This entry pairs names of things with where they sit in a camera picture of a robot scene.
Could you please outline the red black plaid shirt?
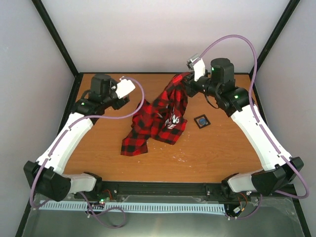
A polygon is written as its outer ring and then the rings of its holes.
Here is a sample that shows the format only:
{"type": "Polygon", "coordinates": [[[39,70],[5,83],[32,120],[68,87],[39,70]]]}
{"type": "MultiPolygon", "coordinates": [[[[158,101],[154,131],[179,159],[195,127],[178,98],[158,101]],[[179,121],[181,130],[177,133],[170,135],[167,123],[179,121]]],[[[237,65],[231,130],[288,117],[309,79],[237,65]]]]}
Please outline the red black plaid shirt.
{"type": "Polygon", "coordinates": [[[184,118],[188,104],[185,82],[189,74],[175,75],[153,102],[144,101],[132,117],[131,131],[122,140],[122,156],[147,153],[150,138],[170,145],[178,141],[187,124],[184,118]]]}

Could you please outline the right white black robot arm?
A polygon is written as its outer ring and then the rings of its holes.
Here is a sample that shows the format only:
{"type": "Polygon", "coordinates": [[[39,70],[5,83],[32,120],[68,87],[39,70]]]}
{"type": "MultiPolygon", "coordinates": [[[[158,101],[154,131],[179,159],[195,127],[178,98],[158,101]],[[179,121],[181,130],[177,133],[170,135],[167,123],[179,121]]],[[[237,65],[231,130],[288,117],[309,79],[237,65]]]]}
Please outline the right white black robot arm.
{"type": "Polygon", "coordinates": [[[227,193],[258,192],[268,196],[291,183],[304,163],[300,157],[293,157],[277,141],[266,123],[251,93],[236,86],[234,65],[227,58],[216,58],[210,63],[211,75],[207,75],[204,61],[194,56],[187,61],[191,70],[185,77],[185,87],[189,97],[202,93],[215,98],[219,109],[231,118],[244,133],[255,150],[261,169],[244,174],[236,173],[222,181],[227,193]]]}

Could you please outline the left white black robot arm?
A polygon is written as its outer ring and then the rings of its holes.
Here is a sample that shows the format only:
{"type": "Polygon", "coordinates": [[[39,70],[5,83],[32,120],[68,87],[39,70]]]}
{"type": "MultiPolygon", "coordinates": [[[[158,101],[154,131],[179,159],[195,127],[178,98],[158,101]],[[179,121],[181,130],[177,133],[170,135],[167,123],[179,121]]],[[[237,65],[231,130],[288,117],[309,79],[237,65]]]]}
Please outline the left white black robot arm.
{"type": "Polygon", "coordinates": [[[23,170],[31,194],[39,193],[50,200],[62,201],[68,194],[86,192],[96,199],[103,187],[101,178],[86,172],[65,175],[66,164],[84,135],[96,124],[108,107],[120,109],[129,102],[129,93],[135,89],[129,79],[116,81],[106,74],[96,74],[90,89],[75,102],[69,117],[49,148],[35,162],[25,163],[23,170]]]}

